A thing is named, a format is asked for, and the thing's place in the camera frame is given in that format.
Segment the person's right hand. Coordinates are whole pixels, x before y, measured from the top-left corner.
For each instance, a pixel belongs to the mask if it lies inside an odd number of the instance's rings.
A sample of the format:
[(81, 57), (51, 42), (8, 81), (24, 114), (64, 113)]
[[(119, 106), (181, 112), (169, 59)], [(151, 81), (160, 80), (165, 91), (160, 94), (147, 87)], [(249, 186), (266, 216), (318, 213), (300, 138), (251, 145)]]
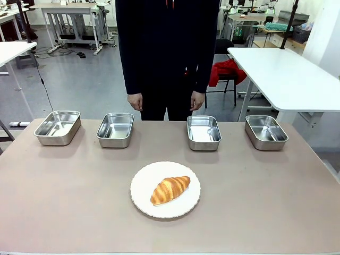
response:
[(128, 95), (127, 100), (133, 109), (136, 111), (142, 111), (143, 97), (141, 93)]

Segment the person's left hand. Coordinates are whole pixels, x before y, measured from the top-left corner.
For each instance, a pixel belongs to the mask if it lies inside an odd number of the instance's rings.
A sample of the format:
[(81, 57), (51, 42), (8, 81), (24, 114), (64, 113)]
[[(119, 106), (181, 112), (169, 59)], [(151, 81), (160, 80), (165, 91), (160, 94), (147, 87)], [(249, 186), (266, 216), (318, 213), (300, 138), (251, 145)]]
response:
[(205, 94), (196, 91), (192, 92), (191, 95), (191, 111), (197, 111), (201, 108), (202, 104), (205, 102)]

